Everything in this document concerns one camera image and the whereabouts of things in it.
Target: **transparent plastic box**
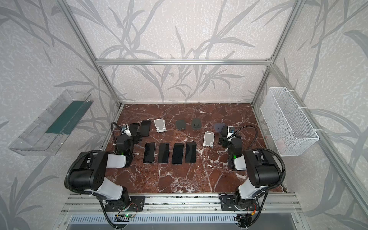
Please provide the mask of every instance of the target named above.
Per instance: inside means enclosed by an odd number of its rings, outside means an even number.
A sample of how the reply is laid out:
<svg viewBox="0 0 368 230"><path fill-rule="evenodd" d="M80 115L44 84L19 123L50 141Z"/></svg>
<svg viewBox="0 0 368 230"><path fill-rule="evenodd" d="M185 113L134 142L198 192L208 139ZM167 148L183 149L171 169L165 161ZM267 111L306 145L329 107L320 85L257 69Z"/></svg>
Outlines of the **transparent plastic box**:
<svg viewBox="0 0 368 230"><path fill-rule="evenodd" d="M9 149L24 156L54 156L93 103L90 95L65 90Z"/></svg>
<svg viewBox="0 0 368 230"><path fill-rule="evenodd" d="M298 156L319 140L302 108L285 87L271 87L261 112L281 156Z"/></svg>

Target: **phone screen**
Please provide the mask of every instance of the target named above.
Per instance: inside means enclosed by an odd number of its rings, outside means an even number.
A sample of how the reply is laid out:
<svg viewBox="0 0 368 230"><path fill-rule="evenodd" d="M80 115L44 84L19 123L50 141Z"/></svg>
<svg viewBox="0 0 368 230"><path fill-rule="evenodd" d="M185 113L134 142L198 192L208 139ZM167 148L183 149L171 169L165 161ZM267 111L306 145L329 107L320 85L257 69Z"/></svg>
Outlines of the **phone screen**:
<svg viewBox="0 0 368 230"><path fill-rule="evenodd" d="M169 162L170 143L161 143L159 148L159 164L167 164Z"/></svg>
<svg viewBox="0 0 368 230"><path fill-rule="evenodd" d="M139 123L132 123L129 125L129 131L132 136L137 136L138 127Z"/></svg>
<svg viewBox="0 0 368 230"><path fill-rule="evenodd" d="M142 121L141 128L139 129L142 137L148 137L150 129L151 129L151 120Z"/></svg>
<svg viewBox="0 0 368 230"><path fill-rule="evenodd" d="M153 163L153 161L155 160L155 147L156 143L154 142L146 143L143 156L144 164Z"/></svg>
<svg viewBox="0 0 368 230"><path fill-rule="evenodd" d="M173 149L173 158L171 159L172 164L182 164L183 163L183 152L184 144L175 143Z"/></svg>
<svg viewBox="0 0 368 230"><path fill-rule="evenodd" d="M185 147L185 162L195 163L196 157L197 157L197 143L187 142L187 145Z"/></svg>

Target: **aluminum frame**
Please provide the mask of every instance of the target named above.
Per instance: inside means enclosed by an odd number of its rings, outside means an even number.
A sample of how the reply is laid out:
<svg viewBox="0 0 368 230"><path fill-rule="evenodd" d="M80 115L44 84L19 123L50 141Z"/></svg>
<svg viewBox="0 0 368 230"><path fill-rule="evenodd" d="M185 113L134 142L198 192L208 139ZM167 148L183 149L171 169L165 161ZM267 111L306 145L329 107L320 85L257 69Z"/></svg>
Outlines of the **aluminum frame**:
<svg viewBox="0 0 368 230"><path fill-rule="evenodd" d="M102 71L101 67L97 65L96 63L96 57L92 51L91 46L88 44L88 41L86 37L84 36L81 28L79 27L73 13L71 12L71 9L69 5L66 3L65 0L56 0L57 5L59 6L61 14L64 15L65 19L69 23L70 27L74 31L75 35L77 36L79 42L81 43L82 47L84 48L89 60L91 61L92 65L96 69L96 72L99 74L102 82L107 87L108 91L110 92L111 96L114 98L118 106L121 105L119 96L115 92L114 88L112 87L110 81L106 77L105 73Z"/></svg>
<svg viewBox="0 0 368 230"><path fill-rule="evenodd" d="M187 194L130 194L144 195L145 206L140 215L145 214L183 214L183 213L245 213L246 211L222 211L218 193L187 193ZM296 218L304 216L296 194L283 192L270 192L264 204L262 213L291 213ZM73 215L101 215L103 213L98 200L89 195L69 195L54 228L67 229Z"/></svg>
<svg viewBox="0 0 368 230"><path fill-rule="evenodd" d="M271 59L97 59L100 66L267 66Z"/></svg>
<svg viewBox="0 0 368 230"><path fill-rule="evenodd" d="M335 168L341 179L344 181L347 189L350 191L351 195L357 201L359 207L364 212L365 216L368 218L368 191L365 189L363 184L357 178L355 173L349 167L348 163L343 159L339 151L336 149L335 145L332 143L331 139L322 130L320 124L316 121L312 113L306 108L304 102L300 99L299 95L293 91L293 87L286 80L284 74L280 71L277 66L270 65L270 70L278 80L278 82L290 90L291 95L295 101L299 104L302 109L304 109L304 114L310 121L311 125L317 129L319 135L318 144L322 148L326 157L329 159L332 166Z"/></svg>
<svg viewBox="0 0 368 230"><path fill-rule="evenodd" d="M275 63L278 55L280 54L281 49L284 46L285 41L286 41L286 39L288 38L288 36L290 34L290 31L292 30L292 28L293 28L296 20L299 17L299 14L301 13L301 10L302 10L302 8L303 8L303 6L305 4L305 1L306 0L296 0L295 1L294 7L293 7L293 9L291 10L291 13L290 13L290 17L289 17L289 19L286 22L286 25L284 27L284 30L282 31L282 34L280 36L280 39L277 42L276 48L273 51L273 54L271 56L271 64L274 64ZM269 69L269 66L267 66L267 70L266 70L266 72L264 73L264 75L262 77L262 80L261 80L261 82L260 82L260 84L258 86L258 89L256 91L256 94L253 97L253 100L252 100L252 103L251 104L254 104L256 102L257 98L259 97L259 94L261 93L261 89L263 88L263 86L265 85L265 83L268 80L269 73L270 73L270 69Z"/></svg>

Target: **leaf pattern wallpaper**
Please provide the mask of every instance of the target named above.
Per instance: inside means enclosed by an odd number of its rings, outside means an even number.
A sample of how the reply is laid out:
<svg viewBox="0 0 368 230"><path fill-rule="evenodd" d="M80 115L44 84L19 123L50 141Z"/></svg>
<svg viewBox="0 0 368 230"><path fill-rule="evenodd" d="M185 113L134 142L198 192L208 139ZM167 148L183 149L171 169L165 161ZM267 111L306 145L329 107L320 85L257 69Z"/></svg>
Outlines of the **leaf pattern wallpaper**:
<svg viewBox="0 0 368 230"><path fill-rule="evenodd" d="M0 229L51 229L69 192L66 170L84 150L99 148L118 107L56 2L0 2ZM94 102L52 157L8 149L65 89Z"/></svg>
<svg viewBox="0 0 368 230"><path fill-rule="evenodd" d="M307 1L276 65L368 188L368 1ZM267 87L279 86L271 75ZM273 145L263 117L266 140ZM285 157L286 186L312 229L368 229L363 215L318 144Z"/></svg>
<svg viewBox="0 0 368 230"><path fill-rule="evenodd" d="M100 59L268 59L294 5L294 0L68 2ZM249 103L265 68L104 66L104 71L124 102Z"/></svg>

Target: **clear plastic tray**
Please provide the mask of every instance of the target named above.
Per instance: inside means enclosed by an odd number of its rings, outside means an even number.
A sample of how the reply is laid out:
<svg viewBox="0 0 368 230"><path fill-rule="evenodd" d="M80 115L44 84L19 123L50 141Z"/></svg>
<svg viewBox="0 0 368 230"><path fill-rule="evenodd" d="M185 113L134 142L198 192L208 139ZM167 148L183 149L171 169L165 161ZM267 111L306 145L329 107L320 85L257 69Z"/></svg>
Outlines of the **clear plastic tray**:
<svg viewBox="0 0 368 230"><path fill-rule="evenodd" d="M90 95L65 90L9 149L24 156L54 156L91 106Z"/></svg>

